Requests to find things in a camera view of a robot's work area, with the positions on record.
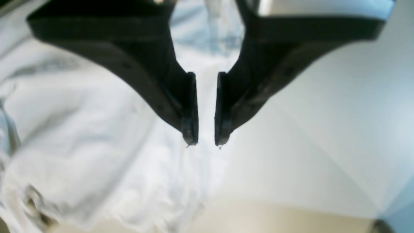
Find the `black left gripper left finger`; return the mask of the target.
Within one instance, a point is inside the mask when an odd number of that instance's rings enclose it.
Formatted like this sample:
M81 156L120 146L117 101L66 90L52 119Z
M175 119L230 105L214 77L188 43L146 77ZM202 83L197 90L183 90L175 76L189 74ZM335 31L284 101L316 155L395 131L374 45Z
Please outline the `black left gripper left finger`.
M169 21L175 1L50 0L27 17L38 40L100 65L154 112L198 143L196 76L176 60Z

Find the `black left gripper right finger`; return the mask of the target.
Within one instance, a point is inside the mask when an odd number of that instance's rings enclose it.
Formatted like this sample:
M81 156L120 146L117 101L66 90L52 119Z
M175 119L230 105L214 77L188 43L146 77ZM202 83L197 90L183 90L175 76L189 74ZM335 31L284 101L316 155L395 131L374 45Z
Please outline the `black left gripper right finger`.
M239 58L220 72L215 144L245 124L312 63L346 44L374 41L394 0L237 0L245 34Z

